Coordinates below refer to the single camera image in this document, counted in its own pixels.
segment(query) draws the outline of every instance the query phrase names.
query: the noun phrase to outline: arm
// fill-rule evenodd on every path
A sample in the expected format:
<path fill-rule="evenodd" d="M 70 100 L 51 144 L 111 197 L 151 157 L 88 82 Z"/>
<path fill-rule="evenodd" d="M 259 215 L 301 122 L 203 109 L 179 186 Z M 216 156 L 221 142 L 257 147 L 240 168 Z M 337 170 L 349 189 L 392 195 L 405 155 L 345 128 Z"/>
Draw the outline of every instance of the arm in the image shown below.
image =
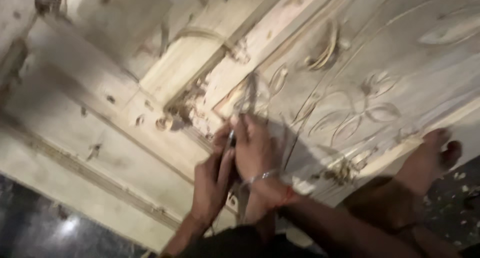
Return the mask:
<path fill-rule="evenodd" d="M 249 116 L 232 122 L 237 135 L 236 161 L 245 180 L 273 168 L 274 144 L 267 127 Z M 269 178 L 255 182 L 252 192 L 268 201 L 271 209 L 283 206 L 285 216 L 306 232 L 329 255 L 360 257 L 419 257 L 401 241 L 345 212 L 329 208 L 308 197 L 287 195 L 288 186 Z"/>
<path fill-rule="evenodd" d="M 210 227 L 209 224 L 195 219 L 190 213 L 183 219 L 175 235 L 162 251 L 160 257 L 180 254 L 188 245 L 202 238 Z"/>
<path fill-rule="evenodd" d="M 271 178 L 255 182 L 252 191 L 274 207 L 285 200 L 288 186 Z M 294 193 L 280 211 L 333 257 L 420 257 L 396 238 L 306 196 Z"/>
<path fill-rule="evenodd" d="M 235 157 L 233 149 L 228 150 L 222 157 L 229 131 L 230 127 L 225 126 L 215 134 L 213 154 L 195 167 L 191 211 L 160 257 L 176 256 L 189 244 L 202 238 L 225 205 L 231 187 L 231 167 Z"/>

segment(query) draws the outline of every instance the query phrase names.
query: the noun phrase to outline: hole in wood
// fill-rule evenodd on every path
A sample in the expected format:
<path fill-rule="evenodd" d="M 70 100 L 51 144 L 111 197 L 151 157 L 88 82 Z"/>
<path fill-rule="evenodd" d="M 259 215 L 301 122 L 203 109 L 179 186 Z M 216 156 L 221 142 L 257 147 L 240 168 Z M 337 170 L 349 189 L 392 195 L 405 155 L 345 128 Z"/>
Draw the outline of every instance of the hole in wood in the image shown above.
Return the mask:
<path fill-rule="evenodd" d="M 141 114 L 141 115 L 138 116 L 138 118 L 135 120 L 135 126 L 138 127 L 138 126 L 142 125 L 142 124 L 144 123 L 144 121 L 145 121 L 145 116 Z"/>
<path fill-rule="evenodd" d="M 115 104 L 115 98 L 112 97 L 111 95 L 107 96 L 107 97 L 106 97 L 106 100 L 109 101 L 109 102 L 112 103 L 112 104 Z"/>

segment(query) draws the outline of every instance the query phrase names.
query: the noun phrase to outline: hand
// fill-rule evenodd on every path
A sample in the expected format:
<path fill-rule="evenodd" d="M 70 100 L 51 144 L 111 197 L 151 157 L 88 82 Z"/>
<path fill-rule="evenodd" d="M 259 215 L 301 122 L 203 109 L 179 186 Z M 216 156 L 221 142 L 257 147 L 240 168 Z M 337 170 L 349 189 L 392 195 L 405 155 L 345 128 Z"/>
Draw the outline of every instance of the hand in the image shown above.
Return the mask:
<path fill-rule="evenodd" d="M 267 126 L 248 114 L 231 121 L 237 138 L 235 152 L 240 176 L 249 180 L 274 168 L 275 143 L 270 139 Z"/>
<path fill-rule="evenodd" d="M 423 144 L 407 158 L 395 180 L 423 197 L 433 181 L 447 173 L 462 156 L 462 144 L 458 141 L 449 142 L 447 150 L 442 151 L 451 136 L 446 128 L 427 133 Z"/>
<path fill-rule="evenodd" d="M 193 205 L 190 215 L 203 225 L 210 226 L 222 210 L 231 188 L 231 170 L 235 150 L 228 150 L 222 158 L 230 127 L 224 126 L 215 134 L 213 154 L 195 167 Z"/>

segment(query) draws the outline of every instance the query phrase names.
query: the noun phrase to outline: painted wood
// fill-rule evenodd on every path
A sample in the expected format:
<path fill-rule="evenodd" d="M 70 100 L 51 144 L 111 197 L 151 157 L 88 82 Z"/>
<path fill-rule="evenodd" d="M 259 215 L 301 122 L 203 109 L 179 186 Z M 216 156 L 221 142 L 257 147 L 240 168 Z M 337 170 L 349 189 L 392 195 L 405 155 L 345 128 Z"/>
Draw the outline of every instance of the painted wood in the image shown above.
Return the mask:
<path fill-rule="evenodd" d="M 16 140 L 5 125 L 0 128 L 3 175 L 149 249 L 160 251 L 173 235 L 170 228 Z"/>

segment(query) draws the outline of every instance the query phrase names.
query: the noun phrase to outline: wrist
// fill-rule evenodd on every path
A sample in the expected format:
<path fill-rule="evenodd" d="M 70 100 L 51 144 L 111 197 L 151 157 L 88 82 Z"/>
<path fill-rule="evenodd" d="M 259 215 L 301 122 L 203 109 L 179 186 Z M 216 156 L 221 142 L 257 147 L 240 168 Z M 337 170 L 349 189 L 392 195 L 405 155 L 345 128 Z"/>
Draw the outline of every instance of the wrist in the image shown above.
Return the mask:
<path fill-rule="evenodd" d="M 270 209 L 282 203 L 288 189 L 289 186 L 277 177 L 258 180 L 251 185 L 251 191 L 262 196 Z"/>
<path fill-rule="evenodd" d="M 196 228 L 206 231 L 212 225 L 214 220 L 212 218 L 203 217 L 193 212 L 189 212 L 184 221 L 188 221 Z"/>

